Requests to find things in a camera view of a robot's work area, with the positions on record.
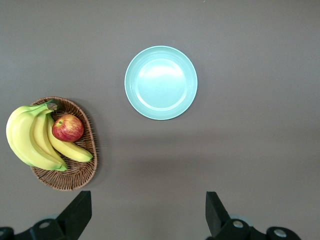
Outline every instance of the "basket of fruit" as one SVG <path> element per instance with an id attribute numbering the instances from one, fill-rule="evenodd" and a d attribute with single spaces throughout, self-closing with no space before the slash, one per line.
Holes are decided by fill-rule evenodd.
<path id="1" fill-rule="evenodd" d="M 96 139 L 86 113 L 73 101 L 44 97 L 9 117 L 8 143 L 34 175 L 60 191 L 85 186 L 98 166 Z"/>

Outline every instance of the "bunch of bananas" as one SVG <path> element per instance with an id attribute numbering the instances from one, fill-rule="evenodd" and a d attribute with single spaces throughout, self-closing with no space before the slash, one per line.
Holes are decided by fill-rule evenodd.
<path id="1" fill-rule="evenodd" d="M 20 106 L 10 115 L 6 138 L 12 151 L 25 164 L 64 172 L 68 166 L 60 154 L 78 162 L 89 162 L 92 159 L 89 151 L 53 136 L 55 121 L 50 113 L 57 108 L 55 102 L 47 101 L 40 105 Z"/>

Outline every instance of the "light blue plate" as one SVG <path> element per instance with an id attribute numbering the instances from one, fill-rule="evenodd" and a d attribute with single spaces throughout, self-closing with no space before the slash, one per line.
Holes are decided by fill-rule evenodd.
<path id="1" fill-rule="evenodd" d="M 143 116 L 173 119 L 195 99 L 198 79 L 189 58 L 170 46 L 153 46 L 130 62 L 124 80 L 126 96 Z"/>

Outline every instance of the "plate center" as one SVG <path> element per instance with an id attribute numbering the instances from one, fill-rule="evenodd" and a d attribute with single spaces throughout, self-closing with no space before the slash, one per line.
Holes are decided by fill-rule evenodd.
<path id="1" fill-rule="evenodd" d="M 167 111 L 179 105 L 187 94 L 182 69 L 169 59 L 155 59 L 138 73 L 137 97 L 146 107 Z"/>

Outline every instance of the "wicker basket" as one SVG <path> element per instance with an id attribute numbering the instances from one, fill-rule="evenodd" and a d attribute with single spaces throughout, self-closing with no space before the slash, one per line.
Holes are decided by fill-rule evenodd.
<path id="1" fill-rule="evenodd" d="M 65 114 L 72 114 L 78 117 L 84 126 L 82 137 L 75 142 L 78 146 L 89 151 L 93 158 L 89 162 L 78 162 L 61 155 L 68 166 L 66 171 L 44 170 L 38 167 L 31 167 L 34 175 L 45 185 L 60 191 L 73 191 L 85 186 L 94 176 L 98 166 L 98 155 L 95 143 L 95 137 L 90 125 L 90 121 L 84 111 L 73 101 L 57 97 L 43 97 L 31 105 L 39 105 L 49 100 L 58 100 L 61 103 L 61 109 L 51 113 L 54 120 L 57 120 Z"/>

